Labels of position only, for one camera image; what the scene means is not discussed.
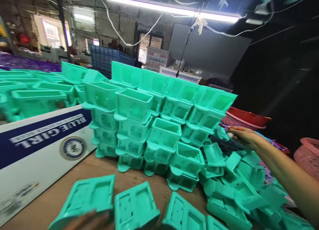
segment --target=pink plastic basket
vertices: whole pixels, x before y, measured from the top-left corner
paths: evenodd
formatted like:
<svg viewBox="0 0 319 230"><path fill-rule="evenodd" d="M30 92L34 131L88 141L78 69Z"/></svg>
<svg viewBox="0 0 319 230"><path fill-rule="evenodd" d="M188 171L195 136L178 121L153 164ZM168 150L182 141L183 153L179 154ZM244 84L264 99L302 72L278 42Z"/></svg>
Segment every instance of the pink plastic basket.
<svg viewBox="0 0 319 230"><path fill-rule="evenodd" d="M229 112L226 112L226 117L224 117L222 119L222 122L224 124L227 124L228 126L241 126L241 127L249 128L249 129L252 129L252 130L265 129L266 128L266 126L261 127L261 126L250 124L250 123L248 123L248 122L246 122L246 121L244 121L244 120L232 115Z"/></svg>
<svg viewBox="0 0 319 230"><path fill-rule="evenodd" d="M300 142L302 146L296 150L293 157L301 168L319 180L319 140L302 138Z"/></svg>

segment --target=ceiling light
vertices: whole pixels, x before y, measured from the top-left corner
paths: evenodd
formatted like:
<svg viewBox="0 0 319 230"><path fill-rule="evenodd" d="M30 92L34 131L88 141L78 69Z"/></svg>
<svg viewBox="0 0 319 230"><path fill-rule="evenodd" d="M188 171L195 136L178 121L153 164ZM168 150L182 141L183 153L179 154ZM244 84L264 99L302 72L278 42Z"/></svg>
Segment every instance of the ceiling light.
<svg viewBox="0 0 319 230"><path fill-rule="evenodd" d="M143 2L142 0L141 1L140 0L108 0L108 1L122 3L122 4L130 5L130 6L146 8L149 10L155 10L155 11L159 11L159 12L167 12L170 14L178 14L178 15L183 15L183 16L195 16L195 17L199 16L199 17L204 18L204 19L229 22L229 23L236 23L241 18L240 15L228 16L228 15L223 15L221 12L216 13L216 14L202 12L199 14L199 12L195 12L192 10L158 5L156 2L148 3L148 2Z"/></svg>

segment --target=fluorescent light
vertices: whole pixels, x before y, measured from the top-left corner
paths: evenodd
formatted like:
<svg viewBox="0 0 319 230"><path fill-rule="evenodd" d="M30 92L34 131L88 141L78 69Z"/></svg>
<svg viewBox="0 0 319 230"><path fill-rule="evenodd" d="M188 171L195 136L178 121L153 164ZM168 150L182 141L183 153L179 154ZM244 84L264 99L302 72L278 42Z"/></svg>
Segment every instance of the fluorescent light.
<svg viewBox="0 0 319 230"><path fill-rule="evenodd" d="M183 15L183 16L197 17L199 15L199 12L195 12L195 11L191 11L191 10L162 6L162 5L157 5L157 4L152 4L152 3L142 2L142 1L136 1L136 0L108 0L108 1L113 1L113 2L117 2L117 3L125 4L125 5L136 6L136 7L146 8L149 10L155 10L155 11L159 11L159 12L167 12L167 13L178 14L178 15ZM235 23L240 18L240 16L227 16L227 15L204 13L204 12L202 12L199 15L199 17L209 19L209 20L230 22L230 23Z"/></svg>
<svg viewBox="0 0 319 230"><path fill-rule="evenodd" d="M82 19L82 20L86 20L86 21L94 21L93 17L89 17L86 15L81 15L81 14L74 14L74 17L78 18L78 19Z"/></svg>

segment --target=blue label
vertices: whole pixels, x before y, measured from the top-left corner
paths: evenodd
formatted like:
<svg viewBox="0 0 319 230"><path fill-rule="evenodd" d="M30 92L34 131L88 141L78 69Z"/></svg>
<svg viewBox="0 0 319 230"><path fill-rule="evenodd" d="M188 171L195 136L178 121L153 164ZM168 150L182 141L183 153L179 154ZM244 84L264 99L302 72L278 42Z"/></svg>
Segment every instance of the blue label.
<svg viewBox="0 0 319 230"><path fill-rule="evenodd" d="M79 109L0 133L0 169L84 128L91 120L90 110Z"/></svg>

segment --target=human arm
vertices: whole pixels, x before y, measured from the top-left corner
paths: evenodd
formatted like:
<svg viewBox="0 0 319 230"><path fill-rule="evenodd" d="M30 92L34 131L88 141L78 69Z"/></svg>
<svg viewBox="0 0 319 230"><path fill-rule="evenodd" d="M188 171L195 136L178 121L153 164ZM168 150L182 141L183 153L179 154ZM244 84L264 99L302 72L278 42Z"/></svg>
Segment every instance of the human arm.
<svg viewBox="0 0 319 230"><path fill-rule="evenodd" d="M319 182L253 130L231 127L229 132L256 151L306 219L319 228Z"/></svg>

